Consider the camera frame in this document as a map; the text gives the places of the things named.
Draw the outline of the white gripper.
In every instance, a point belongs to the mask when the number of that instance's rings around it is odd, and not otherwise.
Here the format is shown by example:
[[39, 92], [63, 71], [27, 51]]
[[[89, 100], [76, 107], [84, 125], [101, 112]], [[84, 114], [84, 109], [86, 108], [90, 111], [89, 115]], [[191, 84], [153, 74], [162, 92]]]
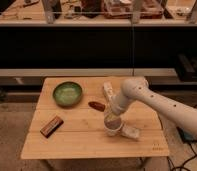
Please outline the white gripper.
[[128, 98], [121, 93], [113, 95], [104, 112], [106, 122], [115, 121], [128, 109]]

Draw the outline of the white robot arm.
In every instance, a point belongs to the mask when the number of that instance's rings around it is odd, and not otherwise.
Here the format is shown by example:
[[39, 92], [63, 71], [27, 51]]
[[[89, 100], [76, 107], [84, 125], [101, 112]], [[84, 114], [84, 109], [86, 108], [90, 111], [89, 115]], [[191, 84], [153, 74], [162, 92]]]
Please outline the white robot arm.
[[108, 131], [112, 134], [121, 131], [125, 136], [134, 138], [133, 129], [127, 127], [120, 117], [134, 101], [148, 105], [197, 140], [197, 109], [151, 91], [144, 77], [124, 80], [120, 91], [111, 96], [104, 112], [104, 124]]

